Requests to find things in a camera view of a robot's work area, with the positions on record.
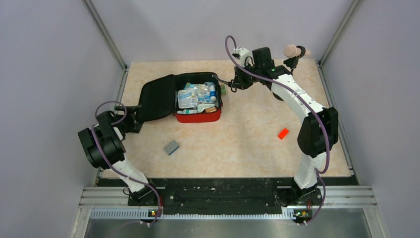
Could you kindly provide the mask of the clear white cap bottle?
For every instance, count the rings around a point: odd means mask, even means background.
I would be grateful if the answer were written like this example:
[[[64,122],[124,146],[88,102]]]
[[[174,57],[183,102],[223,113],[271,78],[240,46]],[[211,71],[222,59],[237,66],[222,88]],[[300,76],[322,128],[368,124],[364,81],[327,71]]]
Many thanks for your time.
[[[181,115],[192,115],[192,114],[197,114],[198,111],[194,110],[194,109],[185,109],[185,110],[182,110],[182,111],[177,111],[177,113],[181,114]]]

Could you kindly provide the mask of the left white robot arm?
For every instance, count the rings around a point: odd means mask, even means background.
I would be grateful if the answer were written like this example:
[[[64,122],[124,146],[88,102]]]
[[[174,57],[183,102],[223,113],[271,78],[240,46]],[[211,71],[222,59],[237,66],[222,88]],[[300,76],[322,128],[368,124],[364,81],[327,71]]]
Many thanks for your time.
[[[133,107],[117,107],[124,114],[113,111],[96,111],[97,124],[78,132],[78,137],[88,162],[94,168],[111,170],[127,185],[127,194],[136,201],[153,205],[159,192],[147,176],[136,169],[126,156],[123,140],[127,133],[139,133],[141,122],[135,120]]]

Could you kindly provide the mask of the white blue dressing pouch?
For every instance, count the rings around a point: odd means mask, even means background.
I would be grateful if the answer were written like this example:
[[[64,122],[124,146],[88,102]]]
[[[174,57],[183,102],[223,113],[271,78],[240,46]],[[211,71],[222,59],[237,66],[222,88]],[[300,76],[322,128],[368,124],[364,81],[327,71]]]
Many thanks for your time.
[[[179,90],[177,92],[177,102],[180,109],[196,108],[198,103],[194,89]]]

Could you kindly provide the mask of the teal gauze packet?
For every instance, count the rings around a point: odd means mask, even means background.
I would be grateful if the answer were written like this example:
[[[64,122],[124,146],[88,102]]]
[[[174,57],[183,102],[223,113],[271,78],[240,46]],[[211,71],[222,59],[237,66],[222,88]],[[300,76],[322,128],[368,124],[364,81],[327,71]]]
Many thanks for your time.
[[[213,107],[215,107],[215,104],[198,104],[197,111],[199,113],[202,113],[205,109],[213,108]]]

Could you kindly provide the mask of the red black medicine kit bag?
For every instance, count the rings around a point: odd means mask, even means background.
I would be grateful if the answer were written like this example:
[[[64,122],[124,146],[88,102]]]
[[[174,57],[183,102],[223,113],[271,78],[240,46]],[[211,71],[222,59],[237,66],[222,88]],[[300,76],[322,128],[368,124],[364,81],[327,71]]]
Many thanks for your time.
[[[143,85],[135,119],[137,122],[163,119],[169,115],[176,117],[181,123],[214,122],[220,119],[223,102],[221,100],[221,87],[214,72],[191,72],[183,74],[170,74]],[[181,114],[178,106],[177,93],[183,90],[187,83],[203,84],[212,82],[216,89],[216,111],[210,113]]]

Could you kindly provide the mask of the blue cotton swab bag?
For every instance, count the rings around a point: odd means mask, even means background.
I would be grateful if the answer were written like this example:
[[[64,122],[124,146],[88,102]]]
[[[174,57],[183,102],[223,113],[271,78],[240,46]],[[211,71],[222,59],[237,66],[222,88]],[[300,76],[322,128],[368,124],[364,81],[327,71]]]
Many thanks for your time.
[[[211,83],[212,82],[205,82],[204,84],[186,83],[184,89],[194,89],[197,97],[197,102],[212,103],[209,92],[209,85]]]

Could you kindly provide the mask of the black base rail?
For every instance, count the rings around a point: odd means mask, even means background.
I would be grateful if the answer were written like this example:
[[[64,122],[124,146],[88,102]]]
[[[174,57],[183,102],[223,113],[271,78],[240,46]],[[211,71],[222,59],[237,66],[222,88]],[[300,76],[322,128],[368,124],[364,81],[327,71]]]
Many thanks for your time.
[[[300,189],[292,178],[152,179],[157,190],[124,188],[129,206],[161,206],[164,215],[276,215],[288,206],[319,205],[322,187]]]

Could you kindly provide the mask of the orange red block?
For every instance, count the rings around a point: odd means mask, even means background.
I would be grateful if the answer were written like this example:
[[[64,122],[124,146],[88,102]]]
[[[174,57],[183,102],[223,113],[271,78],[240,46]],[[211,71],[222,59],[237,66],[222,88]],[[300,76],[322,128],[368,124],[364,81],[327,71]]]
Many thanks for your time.
[[[282,129],[280,132],[279,132],[279,134],[278,134],[278,138],[280,139],[280,140],[283,140],[287,135],[288,135],[288,133],[289,133],[289,129],[287,129],[287,128],[284,128],[284,129]]]

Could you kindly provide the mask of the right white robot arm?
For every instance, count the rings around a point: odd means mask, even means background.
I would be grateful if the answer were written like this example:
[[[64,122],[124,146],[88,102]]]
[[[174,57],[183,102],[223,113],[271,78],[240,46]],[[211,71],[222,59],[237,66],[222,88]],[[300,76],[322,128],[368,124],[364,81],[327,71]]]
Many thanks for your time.
[[[298,117],[301,128],[297,142],[302,156],[290,197],[294,203],[304,204],[311,196],[309,188],[317,183],[317,174],[327,169],[329,152],[338,141],[338,111],[315,101],[295,81],[293,71],[299,56],[276,66],[268,47],[253,51],[235,47],[231,59],[238,60],[235,76],[228,84],[233,92],[259,82]]]

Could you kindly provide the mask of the white blue spray bottle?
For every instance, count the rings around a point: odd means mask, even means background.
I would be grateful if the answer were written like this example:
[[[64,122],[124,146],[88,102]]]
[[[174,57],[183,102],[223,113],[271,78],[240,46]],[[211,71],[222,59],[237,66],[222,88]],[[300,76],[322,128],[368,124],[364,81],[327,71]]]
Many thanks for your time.
[[[215,85],[212,83],[209,85],[209,92],[210,92],[211,101],[215,102],[217,100],[216,88],[215,88]]]

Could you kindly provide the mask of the amber medicine bottle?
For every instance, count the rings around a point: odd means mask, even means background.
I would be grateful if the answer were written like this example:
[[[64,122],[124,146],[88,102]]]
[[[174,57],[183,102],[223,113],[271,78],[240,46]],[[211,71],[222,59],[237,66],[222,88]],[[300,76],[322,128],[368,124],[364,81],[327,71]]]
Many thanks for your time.
[[[216,112],[217,111],[217,107],[216,106],[213,106],[213,107],[210,107],[210,108],[206,108],[205,110],[204,110],[204,112],[205,113],[214,113],[214,112]]]

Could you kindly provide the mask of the black microphone stand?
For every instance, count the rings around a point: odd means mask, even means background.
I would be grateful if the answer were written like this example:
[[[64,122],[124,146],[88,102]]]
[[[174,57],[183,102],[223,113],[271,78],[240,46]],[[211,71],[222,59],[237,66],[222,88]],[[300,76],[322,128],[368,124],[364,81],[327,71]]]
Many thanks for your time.
[[[293,74],[299,59],[311,56],[312,52],[303,46],[290,44],[283,50],[283,54],[287,57],[283,63],[290,68],[290,74]]]

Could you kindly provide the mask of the small green box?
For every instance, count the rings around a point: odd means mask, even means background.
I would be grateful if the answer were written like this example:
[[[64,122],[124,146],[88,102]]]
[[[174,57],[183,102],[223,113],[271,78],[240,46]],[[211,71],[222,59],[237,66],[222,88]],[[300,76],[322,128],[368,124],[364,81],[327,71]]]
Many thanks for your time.
[[[226,95],[226,88],[224,84],[220,84],[221,95]]]

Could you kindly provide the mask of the grey blue pill blister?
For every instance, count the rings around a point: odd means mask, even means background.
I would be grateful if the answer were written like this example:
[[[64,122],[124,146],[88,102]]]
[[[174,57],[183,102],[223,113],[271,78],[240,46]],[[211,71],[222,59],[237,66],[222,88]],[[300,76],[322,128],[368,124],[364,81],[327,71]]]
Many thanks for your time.
[[[169,142],[165,147],[164,147],[164,151],[167,155],[172,155],[177,149],[180,148],[180,145],[177,141],[172,140],[171,142]]]

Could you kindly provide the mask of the black handled scissors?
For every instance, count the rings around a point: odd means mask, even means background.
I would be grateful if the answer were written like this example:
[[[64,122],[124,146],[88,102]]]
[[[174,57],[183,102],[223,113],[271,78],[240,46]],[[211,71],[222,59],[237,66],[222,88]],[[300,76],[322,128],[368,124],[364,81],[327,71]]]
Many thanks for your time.
[[[233,93],[237,92],[237,88],[233,86],[233,83],[234,83],[233,79],[231,79],[230,81],[223,80],[223,79],[219,78],[217,74],[213,74],[212,77],[214,79],[216,79],[218,82],[220,82],[224,85],[227,85]]]

